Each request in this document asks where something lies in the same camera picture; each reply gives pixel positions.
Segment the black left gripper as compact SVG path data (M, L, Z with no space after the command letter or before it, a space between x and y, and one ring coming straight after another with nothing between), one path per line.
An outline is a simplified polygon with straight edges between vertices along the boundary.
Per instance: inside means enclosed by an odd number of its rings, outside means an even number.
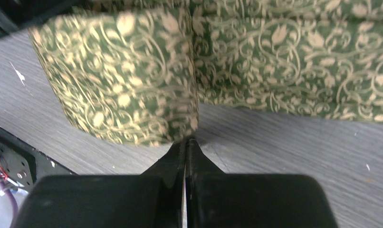
M83 0L0 0L0 38L69 13Z

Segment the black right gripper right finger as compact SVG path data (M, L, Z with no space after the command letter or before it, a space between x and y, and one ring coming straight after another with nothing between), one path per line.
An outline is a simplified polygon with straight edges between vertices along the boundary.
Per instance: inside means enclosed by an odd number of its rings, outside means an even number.
M336 228L325 192L301 174L225 173L193 138L186 144L190 228Z

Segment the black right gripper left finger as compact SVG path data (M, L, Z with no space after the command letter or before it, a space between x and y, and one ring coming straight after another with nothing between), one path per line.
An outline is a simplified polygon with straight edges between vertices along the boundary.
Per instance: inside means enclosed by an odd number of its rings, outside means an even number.
M24 200L15 228L180 228L186 143L138 175L54 175Z

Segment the green floral patterned tie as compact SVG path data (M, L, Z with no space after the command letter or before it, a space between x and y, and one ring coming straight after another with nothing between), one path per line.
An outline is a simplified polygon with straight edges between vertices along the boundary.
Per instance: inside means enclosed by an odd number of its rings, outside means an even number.
M383 123L383 0L86 1L29 37L68 121L193 134L199 103Z

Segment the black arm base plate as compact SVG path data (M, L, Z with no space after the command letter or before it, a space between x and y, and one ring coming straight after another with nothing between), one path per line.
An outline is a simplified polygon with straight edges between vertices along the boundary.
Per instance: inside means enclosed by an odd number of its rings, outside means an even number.
M0 177L27 192L37 180L75 172L0 127Z

